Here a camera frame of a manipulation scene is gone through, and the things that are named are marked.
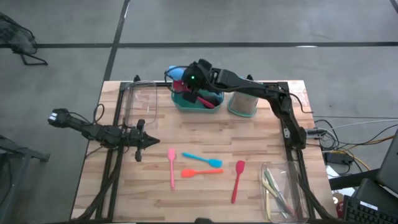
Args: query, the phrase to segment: blue spoon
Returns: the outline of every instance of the blue spoon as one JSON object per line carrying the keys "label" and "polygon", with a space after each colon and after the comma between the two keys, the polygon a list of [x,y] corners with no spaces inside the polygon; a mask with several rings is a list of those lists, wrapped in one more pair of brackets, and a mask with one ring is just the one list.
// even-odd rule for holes
{"label": "blue spoon", "polygon": [[221,161],[219,159],[204,159],[202,157],[198,157],[198,156],[195,156],[195,155],[187,153],[187,152],[183,152],[182,155],[187,158],[198,159],[200,161],[207,162],[207,163],[209,163],[209,165],[211,165],[212,167],[215,167],[215,168],[220,168],[223,165],[223,161]]}

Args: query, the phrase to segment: teal plastic basket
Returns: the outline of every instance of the teal plastic basket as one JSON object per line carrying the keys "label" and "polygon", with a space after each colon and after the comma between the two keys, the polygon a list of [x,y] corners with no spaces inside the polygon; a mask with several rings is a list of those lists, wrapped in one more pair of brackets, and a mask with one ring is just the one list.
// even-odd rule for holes
{"label": "teal plastic basket", "polygon": [[[199,90],[199,93],[202,96],[213,96],[216,95],[216,93],[211,93],[209,91],[206,90]],[[182,98],[182,94],[175,94],[172,93],[171,95],[172,100],[175,104],[175,107],[179,110],[179,111],[183,111],[183,112],[199,112],[199,113],[215,113],[219,110],[221,104],[224,101],[224,93],[221,93],[221,96],[219,95],[219,101],[220,104],[216,107],[214,107],[214,109],[208,109],[206,108],[203,103],[201,103],[199,100],[196,101],[196,103],[191,103],[187,100],[184,100]]]}

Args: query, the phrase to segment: clear plastic bin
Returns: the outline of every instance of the clear plastic bin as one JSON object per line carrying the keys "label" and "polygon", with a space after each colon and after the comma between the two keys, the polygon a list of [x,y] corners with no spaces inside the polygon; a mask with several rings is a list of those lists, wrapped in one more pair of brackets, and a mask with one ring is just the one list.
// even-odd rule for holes
{"label": "clear plastic bin", "polygon": [[305,223],[308,220],[304,193],[294,169],[298,170],[293,162],[265,162],[261,166],[261,207],[264,217],[272,223]]}
{"label": "clear plastic bin", "polygon": [[145,129],[157,128],[158,96],[156,82],[139,81],[126,85],[123,122],[136,126],[139,119],[145,120]]}

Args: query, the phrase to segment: pink spatula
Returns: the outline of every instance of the pink spatula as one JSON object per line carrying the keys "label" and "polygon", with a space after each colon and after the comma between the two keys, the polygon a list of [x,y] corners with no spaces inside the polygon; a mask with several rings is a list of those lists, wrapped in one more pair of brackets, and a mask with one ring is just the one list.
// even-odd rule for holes
{"label": "pink spatula", "polygon": [[238,183],[239,183],[239,176],[243,172],[244,169],[244,161],[238,161],[236,163],[236,181],[235,181],[235,187],[234,187],[234,192],[232,193],[232,203],[235,203],[236,199],[236,194],[238,192]]}
{"label": "pink spatula", "polygon": [[173,160],[175,159],[175,151],[173,148],[170,148],[167,153],[167,158],[170,161],[170,183],[172,186],[172,190],[174,190],[174,168],[173,168]]}

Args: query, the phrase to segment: red spatula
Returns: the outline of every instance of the red spatula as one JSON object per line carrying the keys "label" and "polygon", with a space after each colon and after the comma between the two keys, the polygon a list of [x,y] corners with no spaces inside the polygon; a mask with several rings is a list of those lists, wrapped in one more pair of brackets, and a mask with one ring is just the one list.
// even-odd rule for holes
{"label": "red spatula", "polygon": [[235,203],[236,199],[236,193],[238,192],[238,183],[239,183],[239,176],[243,172],[244,169],[244,161],[238,161],[236,163],[236,181],[235,181],[235,187],[234,187],[234,192],[232,193],[232,203]]}

